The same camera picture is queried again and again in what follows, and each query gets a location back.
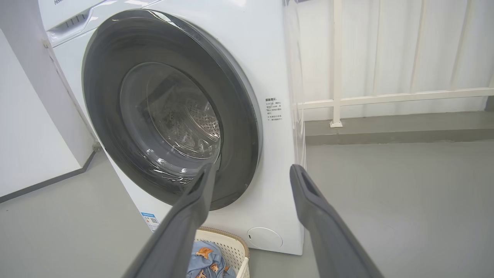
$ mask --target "door glass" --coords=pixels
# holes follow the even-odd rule
[[[141,63],[125,76],[120,97],[127,130],[155,171],[192,177],[218,158],[218,118],[201,89],[182,72]]]

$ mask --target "washing machine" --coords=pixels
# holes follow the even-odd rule
[[[206,163],[205,226],[302,253],[300,77],[280,0],[39,0],[74,98],[152,231]],[[295,21],[290,25],[296,29]]]

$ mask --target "blue garment with cartoon print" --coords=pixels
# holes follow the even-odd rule
[[[194,242],[187,278],[235,278],[235,272],[226,265],[218,246],[212,242]]]

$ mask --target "basket rim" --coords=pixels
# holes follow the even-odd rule
[[[223,230],[215,229],[215,228],[210,228],[210,227],[205,227],[205,226],[200,226],[198,230],[205,231],[205,232],[217,233],[217,234],[220,234],[220,235],[224,235],[224,236],[230,237],[230,238],[232,238],[232,239],[234,239],[236,241],[239,241],[242,244],[242,246],[244,247],[246,257],[249,258],[250,254],[249,254],[249,249],[248,249],[247,243],[240,236],[238,236],[236,234],[232,234],[232,233],[227,232],[227,231],[223,231]]]

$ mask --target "gray step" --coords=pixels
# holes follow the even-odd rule
[[[494,112],[457,112],[305,123],[307,145],[471,142],[494,140]]]

